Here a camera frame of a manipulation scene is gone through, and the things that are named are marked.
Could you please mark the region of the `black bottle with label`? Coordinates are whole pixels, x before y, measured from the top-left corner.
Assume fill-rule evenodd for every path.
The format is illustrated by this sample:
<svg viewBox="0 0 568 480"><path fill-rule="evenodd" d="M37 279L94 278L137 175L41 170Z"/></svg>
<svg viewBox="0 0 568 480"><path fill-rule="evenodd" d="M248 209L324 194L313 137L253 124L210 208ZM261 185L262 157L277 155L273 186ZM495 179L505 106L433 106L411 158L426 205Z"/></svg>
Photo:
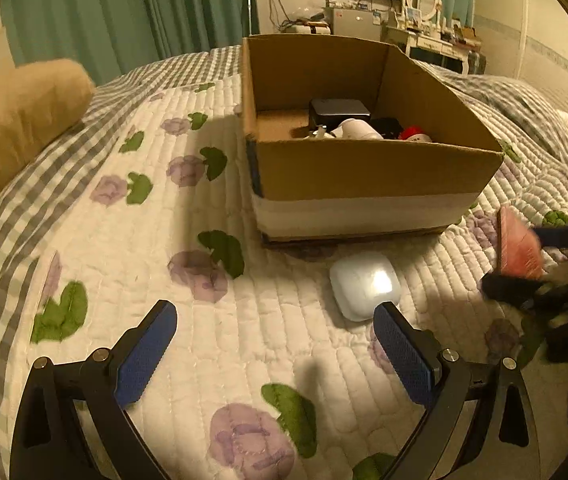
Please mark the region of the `black bottle with label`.
<svg viewBox="0 0 568 480"><path fill-rule="evenodd" d="M404 130L395 117L372 118L370 125L385 140L398 140Z"/></svg>

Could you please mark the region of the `white louvered wardrobe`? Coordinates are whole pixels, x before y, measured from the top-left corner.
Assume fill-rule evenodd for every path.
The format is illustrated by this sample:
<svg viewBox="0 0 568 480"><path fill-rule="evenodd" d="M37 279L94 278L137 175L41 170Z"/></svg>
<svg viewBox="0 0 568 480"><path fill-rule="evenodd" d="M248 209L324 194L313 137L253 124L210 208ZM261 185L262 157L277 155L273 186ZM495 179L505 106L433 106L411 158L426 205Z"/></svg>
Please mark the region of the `white louvered wardrobe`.
<svg viewBox="0 0 568 480"><path fill-rule="evenodd" d="M519 79L568 113L568 14L557 0L474 0L485 73Z"/></svg>

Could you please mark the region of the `red white small object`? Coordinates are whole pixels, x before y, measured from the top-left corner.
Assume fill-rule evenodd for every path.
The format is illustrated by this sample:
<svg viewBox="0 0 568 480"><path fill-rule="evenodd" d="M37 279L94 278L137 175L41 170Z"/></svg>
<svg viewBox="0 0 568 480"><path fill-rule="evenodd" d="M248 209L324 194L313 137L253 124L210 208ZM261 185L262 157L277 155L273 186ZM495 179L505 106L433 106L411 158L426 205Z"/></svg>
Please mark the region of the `red white small object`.
<svg viewBox="0 0 568 480"><path fill-rule="evenodd" d="M430 136L419 126L410 126L405 128L398 136L399 140L409 142L432 142Z"/></svg>

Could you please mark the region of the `beige pillow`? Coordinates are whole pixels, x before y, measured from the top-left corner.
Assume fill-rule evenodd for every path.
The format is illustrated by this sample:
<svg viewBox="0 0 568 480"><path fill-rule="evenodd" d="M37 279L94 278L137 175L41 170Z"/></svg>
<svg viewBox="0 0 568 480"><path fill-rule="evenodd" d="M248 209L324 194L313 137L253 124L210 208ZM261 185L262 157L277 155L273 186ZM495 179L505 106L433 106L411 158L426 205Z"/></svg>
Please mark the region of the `beige pillow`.
<svg viewBox="0 0 568 480"><path fill-rule="evenodd" d="M53 140L80 122L94 93L89 74L69 58L0 74L0 193Z"/></svg>

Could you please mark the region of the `white earbuds case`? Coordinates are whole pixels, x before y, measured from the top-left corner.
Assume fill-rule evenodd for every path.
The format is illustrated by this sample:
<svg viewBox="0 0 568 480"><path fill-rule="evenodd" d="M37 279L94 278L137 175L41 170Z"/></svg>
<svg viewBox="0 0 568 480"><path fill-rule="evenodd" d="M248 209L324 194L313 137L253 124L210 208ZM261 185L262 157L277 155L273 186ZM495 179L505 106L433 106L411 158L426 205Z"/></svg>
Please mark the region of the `white earbuds case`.
<svg viewBox="0 0 568 480"><path fill-rule="evenodd" d="M377 306L398 304L401 298L398 275L380 252L340 258L331 266L330 282L339 311L351 322L369 321Z"/></svg>

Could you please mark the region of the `open cardboard box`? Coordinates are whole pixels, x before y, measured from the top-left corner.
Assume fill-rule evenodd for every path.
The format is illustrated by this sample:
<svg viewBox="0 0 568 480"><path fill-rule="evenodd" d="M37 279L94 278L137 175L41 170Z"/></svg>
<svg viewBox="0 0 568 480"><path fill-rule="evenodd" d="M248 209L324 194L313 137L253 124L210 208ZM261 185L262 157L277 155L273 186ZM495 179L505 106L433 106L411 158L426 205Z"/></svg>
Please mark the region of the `open cardboard box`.
<svg viewBox="0 0 568 480"><path fill-rule="evenodd" d="M310 139L313 99L361 101L432 142ZM320 240L440 231L502 164L498 141L438 78L364 39L259 35L242 47L243 131L259 231Z"/></svg>

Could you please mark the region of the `white faucet filter device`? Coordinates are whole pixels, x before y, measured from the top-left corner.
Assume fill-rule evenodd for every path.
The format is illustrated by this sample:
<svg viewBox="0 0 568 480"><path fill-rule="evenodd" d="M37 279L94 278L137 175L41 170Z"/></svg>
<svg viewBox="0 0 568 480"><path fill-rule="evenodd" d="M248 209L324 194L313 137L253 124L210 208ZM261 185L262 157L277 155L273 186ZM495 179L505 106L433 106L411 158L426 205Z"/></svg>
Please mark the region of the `white faucet filter device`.
<svg viewBox="0 0 568 480"><path fill-rule="evenodd" d="M347 118L336 128L330 130L327 126L319 126L309 134L310 139L338 140L374 140L381 141L383 137L368 122L357 118Z"/></svg>

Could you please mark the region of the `white dressing table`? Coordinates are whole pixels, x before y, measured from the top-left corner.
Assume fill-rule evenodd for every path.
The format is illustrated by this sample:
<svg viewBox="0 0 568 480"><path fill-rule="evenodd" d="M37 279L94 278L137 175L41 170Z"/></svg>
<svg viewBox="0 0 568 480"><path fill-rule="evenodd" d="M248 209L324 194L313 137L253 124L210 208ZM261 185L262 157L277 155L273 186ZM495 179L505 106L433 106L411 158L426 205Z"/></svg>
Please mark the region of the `white dressing table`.
<svg viewBox="0 0 568 480"><path fill-rule="evenodd" d="M483 75L486 70L485 55L421 32L384 24L380 40L396 46L414 61L439 66L461 75Z"/></svg>

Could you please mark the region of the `silver power bank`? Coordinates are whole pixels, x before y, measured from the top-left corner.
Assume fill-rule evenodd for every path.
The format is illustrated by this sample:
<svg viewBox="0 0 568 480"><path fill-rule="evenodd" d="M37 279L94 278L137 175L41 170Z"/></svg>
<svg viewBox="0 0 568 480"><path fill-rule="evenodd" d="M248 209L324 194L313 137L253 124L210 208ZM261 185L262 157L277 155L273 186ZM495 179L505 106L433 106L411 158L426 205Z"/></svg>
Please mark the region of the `silver power bank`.
<svg viewBox="0 0 568 480"><path fill-rule="evenodd" d="M332 131L350 118L368 122L371 112L361 101L353 99L313 99L309 103L311 130L324 127L327 131Z"/></svg>

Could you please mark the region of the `grey mini fridge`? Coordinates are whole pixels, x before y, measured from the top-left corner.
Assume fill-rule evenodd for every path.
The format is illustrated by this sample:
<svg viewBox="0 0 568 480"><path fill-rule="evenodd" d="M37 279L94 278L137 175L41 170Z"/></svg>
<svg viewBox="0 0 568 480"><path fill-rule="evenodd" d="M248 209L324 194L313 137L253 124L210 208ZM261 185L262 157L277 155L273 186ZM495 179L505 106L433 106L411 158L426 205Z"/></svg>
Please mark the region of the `grey mini fridge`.
<svg viewBox="0 0 568 480"><path fill-rule="evenodd" d="M326 8L326 18L336 36L380 41L380 18L369 10Z"/></svg>

